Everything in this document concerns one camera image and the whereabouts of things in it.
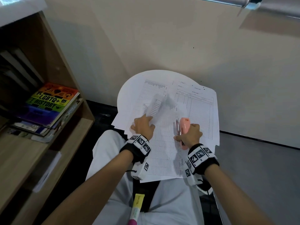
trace white wall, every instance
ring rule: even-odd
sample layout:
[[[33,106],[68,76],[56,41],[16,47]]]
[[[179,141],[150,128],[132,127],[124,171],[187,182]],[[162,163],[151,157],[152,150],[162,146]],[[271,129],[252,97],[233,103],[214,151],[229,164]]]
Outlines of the white wall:
[[[300,22],[201,0],[46,0],[90,100],[172,70],[217,92],[220,130],[300,147]]]

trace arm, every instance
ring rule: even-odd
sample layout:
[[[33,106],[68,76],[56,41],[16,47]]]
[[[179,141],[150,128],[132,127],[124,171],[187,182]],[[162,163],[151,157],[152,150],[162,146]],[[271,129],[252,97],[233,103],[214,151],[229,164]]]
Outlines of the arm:
[[[150,140],[155,129],[154,125],[149,126],[151,119],[152,117],[145,115],[136,118],[135,126],[131,128]],[[43,222],[43,225],[92,224],[132,161],[133,154],[129,150],[121,151],[106,166],[71,193]]]
[[[202,132],[200,126],[191,124],[189,131],[180,136],[189,148],[199,143]],[[273,223],[257,205],[220,169],[216,164],[206,167],[204,175],[221,202],[230,222],[233,225],[272,225]]]

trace rainbow book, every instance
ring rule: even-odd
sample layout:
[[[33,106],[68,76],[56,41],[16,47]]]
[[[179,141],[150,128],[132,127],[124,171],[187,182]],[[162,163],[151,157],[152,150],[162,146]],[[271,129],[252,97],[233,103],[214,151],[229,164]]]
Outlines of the rainbow book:
[[[76,89],[46,83],[13,114],[24,121],[51,128],[78,95]]]

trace pants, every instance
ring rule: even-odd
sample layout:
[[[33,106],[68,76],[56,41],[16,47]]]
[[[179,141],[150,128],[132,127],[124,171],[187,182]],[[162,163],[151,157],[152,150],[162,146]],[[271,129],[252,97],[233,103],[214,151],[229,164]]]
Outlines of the pants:
[[[86,180],[110,162],[125,140],[115,131],[107,130],[93,148],[93,161]],[[125,173],[100,212],[93,225],[127,225],[133,204],[133,182],[130,172]],[[159,183],[149,212],[141,212],[138,225],[204,225],[197,189],[186,184],[183,178],[163,180]]]

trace black floor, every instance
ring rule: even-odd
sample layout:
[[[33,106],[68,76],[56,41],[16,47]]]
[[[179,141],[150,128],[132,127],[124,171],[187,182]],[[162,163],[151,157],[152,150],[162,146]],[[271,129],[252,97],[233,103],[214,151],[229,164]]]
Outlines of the black floor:
[[[95,117],[95,123],[91,127],[78,151],[74,155],[73,160],[63,174],[61,180],[52,191],[45,205],[35,220],[35,225],[40,225],[51,212],[78,186],[84,181],[92,162],[92,149],[102,133],[109,129],[114,129],[113,122],[118,110],[114,106],[108,106],[92,101],[88,101],[88,105]],[[116,130],[125,138],[124,131]],[[200,197],[205,225],[222,224],[221,218],[213,195],[210,197]]]

